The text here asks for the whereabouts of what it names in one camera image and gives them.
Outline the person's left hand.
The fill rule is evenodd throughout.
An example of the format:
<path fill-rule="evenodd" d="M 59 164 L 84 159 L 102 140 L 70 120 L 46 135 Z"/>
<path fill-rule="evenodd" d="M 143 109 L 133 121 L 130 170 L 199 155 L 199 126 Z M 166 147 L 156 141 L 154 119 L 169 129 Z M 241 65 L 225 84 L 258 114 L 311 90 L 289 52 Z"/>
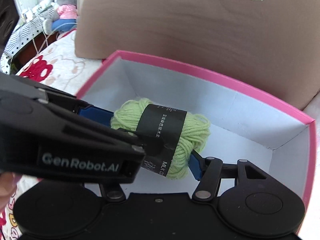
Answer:
<path fill-rule="evenodd" d="M 17 183 L 22 178 L 22 175 L 4 172 L 0 176 L 0 210 L 1 212 L 5 209 L 11 196 L 17 189 Z"/>

